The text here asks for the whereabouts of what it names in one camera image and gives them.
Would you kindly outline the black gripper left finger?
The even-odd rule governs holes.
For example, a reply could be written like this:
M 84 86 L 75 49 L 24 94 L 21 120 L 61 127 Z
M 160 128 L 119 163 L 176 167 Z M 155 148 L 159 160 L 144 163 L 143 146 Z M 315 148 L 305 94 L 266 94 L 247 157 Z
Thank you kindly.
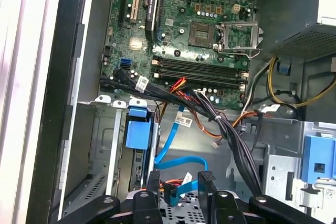
M 99 196 L 58 223 L 160 223 L 160 172 L 150 172 L 146 189 L 132 191 L 123 202 Z

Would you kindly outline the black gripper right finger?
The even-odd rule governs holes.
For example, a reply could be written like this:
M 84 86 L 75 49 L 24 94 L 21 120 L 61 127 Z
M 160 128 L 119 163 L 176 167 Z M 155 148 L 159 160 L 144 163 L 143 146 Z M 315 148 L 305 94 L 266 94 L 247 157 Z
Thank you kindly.
M 319 223 L 319 220 L 267 195 L 240 200 L 218 190 L 211 171 L 198 172 L 198 202 L 206 223 Z

